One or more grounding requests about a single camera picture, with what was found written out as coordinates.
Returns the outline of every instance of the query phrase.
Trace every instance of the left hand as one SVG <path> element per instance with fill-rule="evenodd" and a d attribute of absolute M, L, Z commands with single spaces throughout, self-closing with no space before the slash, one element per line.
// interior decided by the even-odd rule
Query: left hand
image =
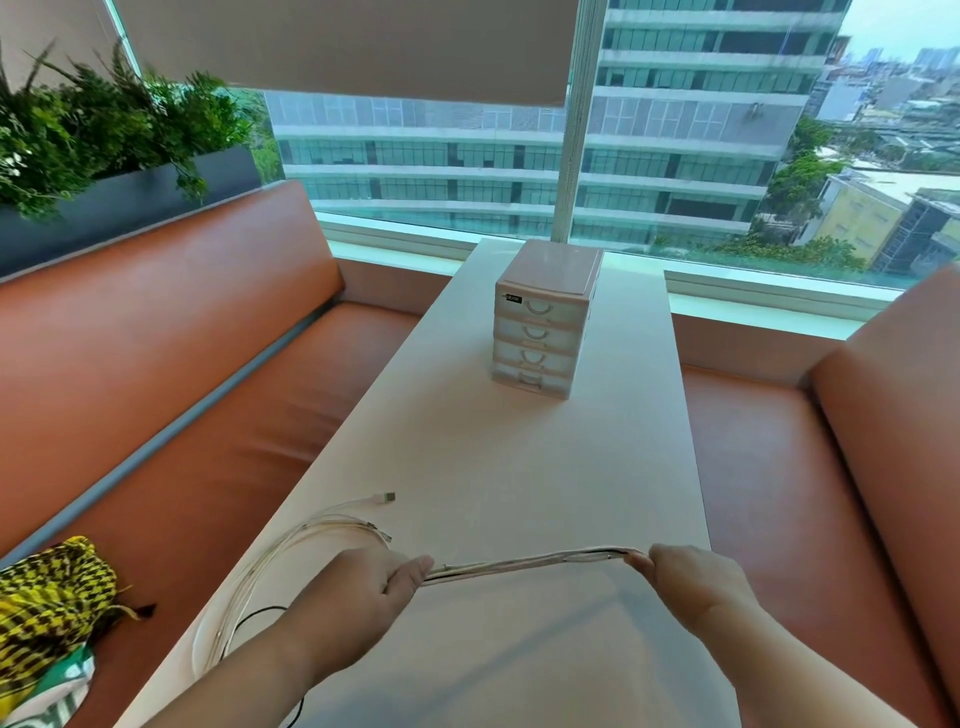
<path fill-rule="evenodd" d="M 380 642 L 432 567 L 429 556 L 408 560 L 382 546 L 341 551 L 271 630 L 316 685 Z"/>

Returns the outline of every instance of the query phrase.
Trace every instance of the table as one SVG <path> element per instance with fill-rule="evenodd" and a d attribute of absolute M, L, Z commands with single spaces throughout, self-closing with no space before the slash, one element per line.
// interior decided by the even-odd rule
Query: table
<path fill-rule="evenodd" d="M 484 241 L 470 255 L 207 609 L 288 527 L 382 491 L 396 502 L 345 512 L 442 563 L 655 541 L 709 547 L 663 278 L 605 256 L 573 395 L 553 400 L 490 379 L 493 284 L 518 248 Z M 289 603 L 340 547 L 367 538 L 324 534 L 293 549 L 251 610 Z M 119 728 L 192 682 L 199 621 Z M 587 724 L 739 725 L 719 668 L 619 562 L 420 590 L 370 655 L 307 696 L 298 726 Z"/>

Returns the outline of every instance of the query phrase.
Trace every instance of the roller blind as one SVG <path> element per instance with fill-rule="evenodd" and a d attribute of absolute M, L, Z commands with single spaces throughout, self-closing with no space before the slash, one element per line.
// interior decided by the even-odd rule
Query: roller blind
<path fill-rule="evenodd" d="M 100 66 L 96 53 L 107 58 L 117 39 L 103 0 L 0 0 L 0 45 L 7 78 L 20 87 L 38 56 L 57 40 L 51 61 L 74 61 Z M 58 84 L 61 76 L 44 70 L 40 80 Z"/>
<path fill-rule="evenodd" d="M 141 66 L 232 85 L 562 106 L 577 0 L 114 0 Z"/>

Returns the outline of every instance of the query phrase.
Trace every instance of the yellow and black fabric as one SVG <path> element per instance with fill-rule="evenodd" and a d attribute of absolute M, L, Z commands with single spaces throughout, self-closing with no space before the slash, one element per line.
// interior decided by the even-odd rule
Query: yellow and black fabric
<path fill-rule="evenodd" d="M 105 615 L 131 613 L 116 596 L 116 573 L 83 536 L 0 571 L 0 721 Z"/>

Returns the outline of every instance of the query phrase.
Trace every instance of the planter box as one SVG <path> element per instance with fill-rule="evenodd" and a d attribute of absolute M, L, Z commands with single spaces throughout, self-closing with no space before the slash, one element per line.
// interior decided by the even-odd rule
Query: planter box
<path fill-rule="evenodd" d="M 0 278 L 260 186 L 246 147 L 197 157 L 197 168 L 206 180 L 202 203 L 183 197 L 177 170 L 165 164 L 96 182 L 73 200 L 60 201 L 59 218 L 34 222 L 0 206 Z"/>

